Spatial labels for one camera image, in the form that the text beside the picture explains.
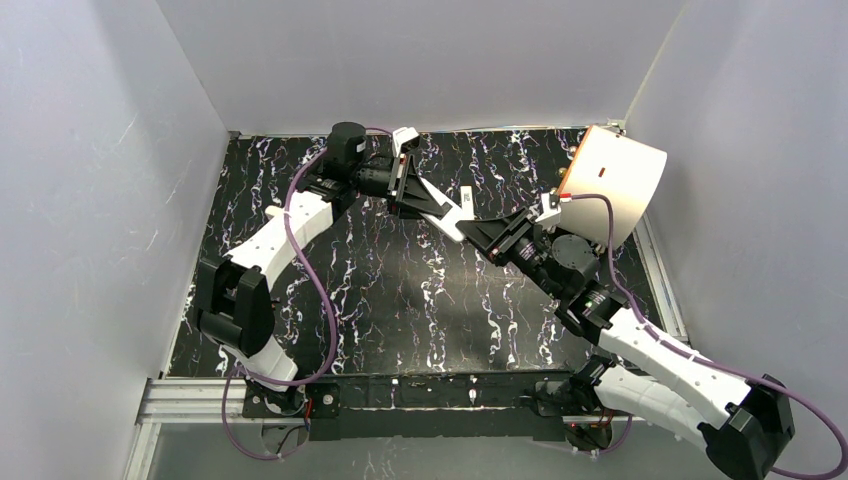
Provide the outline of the red and white remote control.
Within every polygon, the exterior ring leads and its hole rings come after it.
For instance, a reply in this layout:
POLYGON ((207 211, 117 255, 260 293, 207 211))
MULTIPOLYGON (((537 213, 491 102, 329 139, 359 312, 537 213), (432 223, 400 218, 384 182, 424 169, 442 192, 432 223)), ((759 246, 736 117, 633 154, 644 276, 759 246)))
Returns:
POLYGON ((432 197, 441 206, 446 206, 448 208, 447 212, 441 217, 428 213, 423 213, 422 217, 453 242, 462 243, 466 239, 466 236, 459 230, 457 224, 460 221, 473 220, 475 218, 475 207, 473 212, 464 211, 461 208, 461 194, 460 203, 457 204, 428 180, 422 179, 422 182, 432 197))

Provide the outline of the long white remote control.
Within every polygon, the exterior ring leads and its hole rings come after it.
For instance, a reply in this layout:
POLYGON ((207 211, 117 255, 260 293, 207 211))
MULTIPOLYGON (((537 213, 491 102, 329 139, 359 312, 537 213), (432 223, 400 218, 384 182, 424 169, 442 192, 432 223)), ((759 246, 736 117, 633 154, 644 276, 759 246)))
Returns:
POLYGON ((470 185, 462 185, 460 188, 461 208, 464 211, 474 211, 473 187, 470 185))

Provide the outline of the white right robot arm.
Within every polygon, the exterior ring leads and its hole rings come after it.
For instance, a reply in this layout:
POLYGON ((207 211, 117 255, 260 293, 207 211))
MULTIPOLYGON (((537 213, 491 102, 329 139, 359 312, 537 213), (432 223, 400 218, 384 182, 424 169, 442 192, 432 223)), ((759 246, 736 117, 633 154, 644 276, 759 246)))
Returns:
POLYGON ((550 234, 557 215, 523 209, 457 228, 491 263, 514 265, 556 300, 571 334, 604 350, 559 386, 564 399, 635 414, 698 447, 731 479, 765 478, 794 436, 784 385, 726 372, 657 329, 616 277, 596 280, 592 240, 550 234))

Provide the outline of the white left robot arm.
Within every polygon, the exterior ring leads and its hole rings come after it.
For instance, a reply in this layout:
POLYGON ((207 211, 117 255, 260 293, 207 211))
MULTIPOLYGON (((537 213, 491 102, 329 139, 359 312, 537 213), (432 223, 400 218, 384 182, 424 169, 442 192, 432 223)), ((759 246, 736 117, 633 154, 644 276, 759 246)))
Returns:
POLYGON ((221 257, 200 260, 192 324, 236 357, 248 379, 275 392, 318 380, 337 351, 338 322, 329 295, 302 249, 343 217, 357 196, 381 198, 402 219, 423 219, 455 242, 459 222, 473 213, 418 172, 413 151, 420 135, 412 127, 389 133, 388 154, 368 151, 369 128, 335 124, 323 149, 295 174, 281 207, 266 210, 267 222, 221 257), (293 260, 299 260, 319 292, 329 320, 329 352, 318 370, 298 378, 296 362, 274 339, 271 291, 293 260))

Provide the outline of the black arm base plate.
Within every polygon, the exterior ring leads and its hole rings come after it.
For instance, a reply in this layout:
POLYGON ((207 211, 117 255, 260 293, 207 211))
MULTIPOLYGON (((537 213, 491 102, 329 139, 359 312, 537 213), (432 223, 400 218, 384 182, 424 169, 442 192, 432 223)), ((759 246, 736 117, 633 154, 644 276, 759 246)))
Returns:
POLYGON ((248 382, 246 419, 308 426, 314 441, 525 437, 612 444, 623 412, 569 390, 567 370, 327 376, 286 393, 248 382))

